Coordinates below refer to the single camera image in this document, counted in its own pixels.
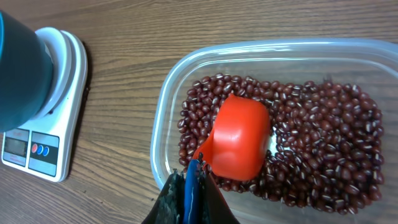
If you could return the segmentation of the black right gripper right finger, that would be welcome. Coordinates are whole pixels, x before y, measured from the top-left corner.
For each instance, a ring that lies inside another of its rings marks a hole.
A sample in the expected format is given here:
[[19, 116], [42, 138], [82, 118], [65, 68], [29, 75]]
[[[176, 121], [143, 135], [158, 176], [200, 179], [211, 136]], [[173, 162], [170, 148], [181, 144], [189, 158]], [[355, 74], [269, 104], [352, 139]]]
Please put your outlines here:
[[198, 161], [200, 170], [200, 221], [201, 224], [239, 224], [236, 217], [226, 203], [222, 193], [215, 183], [214, 178], [203, 169], [203, 153], [200, 152]]

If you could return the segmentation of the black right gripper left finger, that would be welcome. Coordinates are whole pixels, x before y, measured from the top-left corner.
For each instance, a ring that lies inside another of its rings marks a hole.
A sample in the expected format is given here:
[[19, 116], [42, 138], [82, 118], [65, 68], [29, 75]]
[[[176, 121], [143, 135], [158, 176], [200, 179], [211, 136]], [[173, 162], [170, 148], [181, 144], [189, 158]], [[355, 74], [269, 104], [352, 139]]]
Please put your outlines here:
[[169, 175], [152, 210], [142, 224], [181, 224], [184, 213], [185, 179], [177, 169]]

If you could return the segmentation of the red scoop blue handle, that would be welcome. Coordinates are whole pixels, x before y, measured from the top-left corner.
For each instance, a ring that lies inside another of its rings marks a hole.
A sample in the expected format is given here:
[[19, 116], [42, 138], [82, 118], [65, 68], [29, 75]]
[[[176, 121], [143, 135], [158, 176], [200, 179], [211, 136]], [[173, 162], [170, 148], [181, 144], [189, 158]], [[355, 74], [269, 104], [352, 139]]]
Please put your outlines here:
[[210, 135], [195, 151], [187, 169], [183, 223], [200, 221], [199, 153], [212, 177], [247, 181], [264, 163], [270, 132], [267, 108], [260, 102], [230, 94], [216, 116]]

